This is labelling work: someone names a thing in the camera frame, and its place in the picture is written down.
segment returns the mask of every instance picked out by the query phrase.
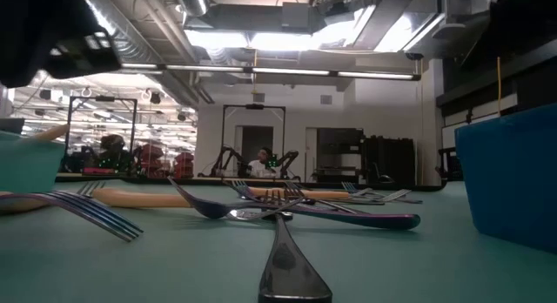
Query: man in white shirt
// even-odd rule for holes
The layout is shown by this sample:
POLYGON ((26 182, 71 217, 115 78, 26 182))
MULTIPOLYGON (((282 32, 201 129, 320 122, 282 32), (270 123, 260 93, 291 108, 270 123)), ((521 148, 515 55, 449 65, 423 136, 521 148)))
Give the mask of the man in white shirt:
POLYGON ((250 164, 248 164, 252 169, 250 172, 252 177, 265 177, 266 174, 274 172, 273 169, 265 167, 271 156, 272 151, 268 147, 262 147, 259 150, 258 158, 256 160, 252 160, 250 164))

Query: blue plastic bin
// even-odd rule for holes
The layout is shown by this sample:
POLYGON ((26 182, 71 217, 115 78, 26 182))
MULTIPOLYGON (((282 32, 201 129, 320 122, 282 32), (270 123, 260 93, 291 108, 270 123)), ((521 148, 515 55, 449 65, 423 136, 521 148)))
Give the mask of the blue plastic bin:
POLYGON ((0 192, 51 191, 64 144, 0 131, 0 192))
POLYGON ((557 104, 461 127, 455 138, 476 228, 557 253, 557 104))

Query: teal table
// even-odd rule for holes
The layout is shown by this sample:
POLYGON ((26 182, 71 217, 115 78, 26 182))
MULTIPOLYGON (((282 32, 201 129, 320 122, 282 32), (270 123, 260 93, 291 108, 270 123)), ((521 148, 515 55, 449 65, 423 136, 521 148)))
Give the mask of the teal table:
MULTIPOLYGON (((107 186, 174 192, 169 185, 107 186)), ((186 188, 202 198, 236 200, 223 186, 186 188)), ((557 256, 477 233, 463 184, 409 197, 425 204, 362 209, 418 213, 422 223, 410 232, 299 215, 288 223, 334 302, 557 300, 557 256)), ((209 220, 192 209, 117 211, 139 224, 144 236, 125 243, 56 207, 0 217, 0 302, 257 301, 272 223, 209 220)))

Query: desk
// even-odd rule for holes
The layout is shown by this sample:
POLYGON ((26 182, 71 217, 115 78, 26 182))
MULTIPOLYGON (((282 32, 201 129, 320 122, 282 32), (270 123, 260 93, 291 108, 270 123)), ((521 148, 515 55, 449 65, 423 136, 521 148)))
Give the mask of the desk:
MULTIPOLYGON (((58 183, 77 190, 82 183, 58 183)), ((174 193, 169 185, 107 186, 174 193)), ((224 186, 185 185, 233 202, 224 186)), ((294 215, 294 240, 333 292, 333 302, 554 302, 557 256, 479 234, 462 183, 412 192, 424 205, 354 206, 413 212, 410 232, 294 215)), ((125 243, 56 207, 0 217, 2 302, 257 302, 274 224, 210 220, 192 209, 116 209, 145 234, 125 243)))

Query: person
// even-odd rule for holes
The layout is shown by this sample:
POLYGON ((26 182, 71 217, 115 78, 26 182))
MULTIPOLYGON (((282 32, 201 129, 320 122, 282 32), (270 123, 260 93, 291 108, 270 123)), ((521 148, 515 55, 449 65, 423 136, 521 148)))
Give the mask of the person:
POLYGON ((258 152, 258 158, 252 160, 250 164, 251 167, 250 174, 252 177, 263 177, 266 173, 273 173, 273 169, 267 168, 266 164, 269 158, 272 156, 272 151, 268 147, 262 147, 258 152))

